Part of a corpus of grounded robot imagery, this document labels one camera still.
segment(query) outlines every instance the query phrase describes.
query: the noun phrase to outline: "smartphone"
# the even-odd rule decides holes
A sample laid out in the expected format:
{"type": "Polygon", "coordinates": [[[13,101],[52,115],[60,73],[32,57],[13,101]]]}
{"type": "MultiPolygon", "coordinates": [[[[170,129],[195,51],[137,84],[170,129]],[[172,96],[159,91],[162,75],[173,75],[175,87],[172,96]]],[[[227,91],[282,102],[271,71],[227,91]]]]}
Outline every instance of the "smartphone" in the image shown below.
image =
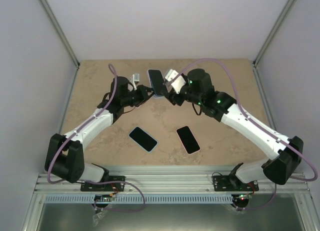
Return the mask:
{"type": "Polygon", "coordinates": [[[160,98],[164,96],[164,92],[167,92],[167,87],[165,86],[164,77],[160,70],[149,69],[147,71],[149,82],[154,91],[154,97],[160,98]]]}
{"type": "Polygon", "coordinates": [[[185,151],[191,155],[200,150],[200,146],[188,126],[176,130],[185,151]]]}
{"type": "Polygon", "coordinates": [[[158,145],[158,141],[147,134],[142,128],[135,127],[129,137],[136,142],[141,148],[150,153],[158,145]]]}

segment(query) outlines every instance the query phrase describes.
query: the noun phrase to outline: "brown tabletop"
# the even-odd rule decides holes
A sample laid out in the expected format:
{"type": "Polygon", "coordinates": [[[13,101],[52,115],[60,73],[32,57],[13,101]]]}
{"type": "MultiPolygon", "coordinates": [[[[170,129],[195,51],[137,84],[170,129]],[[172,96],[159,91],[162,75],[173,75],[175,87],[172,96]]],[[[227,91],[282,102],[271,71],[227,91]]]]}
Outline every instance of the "brown tabletop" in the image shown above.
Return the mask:
{"type": "MultiPolygon", "coordinates": [[[[148,69],[168,69],[178,72],[193,59],[139,59],[139,60],[85,60],[81,63],[63,124],[63,134],[88,118],[110,92],[113,75],[108,69],[112,63],[119,76],[130,78],[140,74],[140,83],[150,86],[148,69]]],[[[267,117],[257,88],[251,63],[247,59],[225,59],[241,98],[241,103],[252,115],[264,123],[267,117]]],[[[218,91],[234,97],[228,76],[213,62],[199,63],[210,74],[218,91]]],[[[173,106],[164,97],[151,98],[130,113],[122,115],[112,126],[102,131],[85,149],[88,163],[98,165],[234,165],[264,158],[264,153],[234,129],[204,114],[197,116],[190,103],[173,106]],[[187,154],[176,130],[189,126],[201,150],[187,154]],[[129,138],[129,133],[141,127],[157,141],[157,147],[147,153],[129,138]]]]}

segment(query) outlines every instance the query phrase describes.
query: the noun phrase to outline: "black smartphone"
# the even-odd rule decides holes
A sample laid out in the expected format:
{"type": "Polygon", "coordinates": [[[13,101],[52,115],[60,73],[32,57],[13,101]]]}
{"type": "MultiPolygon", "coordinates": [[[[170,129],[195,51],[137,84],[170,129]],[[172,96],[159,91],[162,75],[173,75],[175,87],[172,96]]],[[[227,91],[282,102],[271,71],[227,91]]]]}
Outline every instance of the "black smartphone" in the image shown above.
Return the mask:
{"type": "Polygon", "coordinates": [[[135,127],[129,137],[136,142],[141,148],[150,153],[158,145],[158,141],[147,134],[142,128],[135,127]]]}
{"type": "Polygon", "coordinates": [[[189,155],[200,151],[200,146],[188,126],[178,128],[176,133],[178,134],[185,151],[189,155]]]}
{"type": "Polygon", "coordinates": [[[147,71],[150,85],[153,88],[154,96],[160,98],[164,96],[164,93],[167,92],[167,87],[165,86],[164,77],[160,70],[149,69],[147,71]]]}

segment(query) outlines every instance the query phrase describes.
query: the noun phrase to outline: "purple cable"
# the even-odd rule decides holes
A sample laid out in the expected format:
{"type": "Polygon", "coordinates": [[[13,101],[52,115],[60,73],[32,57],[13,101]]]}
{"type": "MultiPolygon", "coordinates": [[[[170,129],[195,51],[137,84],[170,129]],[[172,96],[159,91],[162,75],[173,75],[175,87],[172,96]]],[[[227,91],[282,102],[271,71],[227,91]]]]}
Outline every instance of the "purple cable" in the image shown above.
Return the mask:
{"type": "Polygon", "coordinates": [[[233,203],[232,206],[235,207],[237,210],[259,210],[259,209],[263,209],[263,208],[267,207],[269,204],[272,203],[272,201],[276,198],[276,194],[277,194],[277,184],[275,183],[272,197],[265,204],[263,204],[263,205],[261,205],[259,207],[238,207],[233,203]]]}
{"type": "MultiPolygon", "coordinates": [[[[108,68],[109,70],[111,71],[111,73],[113,73],[114,75],[114,86],[113,86],[113,91],[112,91],[112,94],[111,94],[111,97],[109,99],[109,101],[106,103],[106,105],[103,107],[103,109],[101,109],[95,116],[98,117],[102,114],[102,112],[104,110],[106,110],[106,108],[110,105],[112,99],[114,98],[115,94],[116,94],[116,88],[117,88],[117,72],[115,70],[115,67],[109,63],[108,64],[108,68]]],[[[67,143],[78,133],[80,132],[85,126],[87,126],[92,120],[94,120],[95,117],[91,117],[90,119],[88,119],[85,123],[83,123],[77,130],[75,133],[71,134],[70,137],[68,137],[64,142],[63,144],[59,147],[59,149],[57,150],[57,152],[55,153],[51,163],[50,163],[50,166],[48,168],[48,174],[47,174],[47,177],[46,177],[46,180],[48,181],[48,183],[50,184],[57,184],[57,183],[60,183],[62,181],[64,181],[64,179],[59,179],[57,181],[52,181],[50,179],[50,176],[51,176],[51,172],[52,172],[52,169],[53,169],[53,166],[59,156],[59,154],[62,152],[62,150],[64,149],[64,147],[67,145],[67,143]]]]}
{"type": "Polygon", "coordinates": [[[110,211],[116,211],[116,212],[123,212],[123,213],[135,213],[135,212],[139,212],[142,211],[146,208],[146,198],[144,196],[144,194],[142,193],[142,191],[135,186],[134,184],[130,183],[130,182],[126,182],[126,181],[109,181],[109,182],[92,182],[92,181],[86,181],[89,184],[92,185],[109,185],[109,184],[120,184],[120,183],[124,183],[126,185],[130,185],[132,187],[134,187],[141,195],[142,200],[143,200],[143,204],[141,208],[138,209],[133,209],[133,210],[129,210],[129,209],[117,209],[117,208],[108,208],[108,207],[97,207],[97,200],[94,202],[93,206],[95,209],[101,209],[101,210],[110,210],[110,211]]]}
{"type": "MultiPolygon", "coordinates": [[[[254,120],[252,120],[251,118],[248,118],[248,115],[245,113],[244,109],[242,108],[242,105],[240,103],[240,98],[239,98],[239,94],[236,88],[236,84],[234,79],[231,76],[231,73],[229,71],[229,69],[225,66],[225,64],[221,61],[219,61],[218,59],[215,58],[202,58],[199,59],[193,63],[190,63],[187,67],[185,67],[176,77],[174,77],[174,79],[172,79],[170,82],[168,82],[168,86],[170,84],[172,84],[181,74],[183,74],[185,71],[187,71],[189,68],[191,68],[192,66],[204,62],[204,61],[212,61],[215,62],[217,64],[219,64],[224,71],[226,72],[226,74],[228,75],[231,84],[232,84],[232,88],[234,91],[234,95],[235,95],[235,99],[237,102],[237,105],[241,111],[241,113],[243,114],[243,116],[245,118],[247,118],[252,124],[254,124],[256,127],[258,127],[260,130],[262,130],[263,132],[265,132],[266,134],[268,134],[270,137],[272,137],[275,140],[278,140],[278,137],[275,136],[273,133],[269,132],[268,130],[266,130],[264,127],[260,126],[257,122],[255,122],[254,120]]],[[[318,171],[316,169],[316,167],[309,161],[309,159],[307,159],[304,155],[302,155],[298,150],[296,150],[294,147],[292,147],[291,145],[287,144],[286,142],[284,142],[283,140],[279,141],[281,144],[283,144],[284,146],[288,147],[289,149],[291,149],[295,154],[297,154],[300,158],[302,158],[312,169],[313,173],[314,173],[314,177],[313,178],[302,178],[302,177],[295,177],[295,176],[291,176],[291,179],[295,179],[295,180],[300,180],[300,181],[315,181],[318,178],[318,171]]]]}

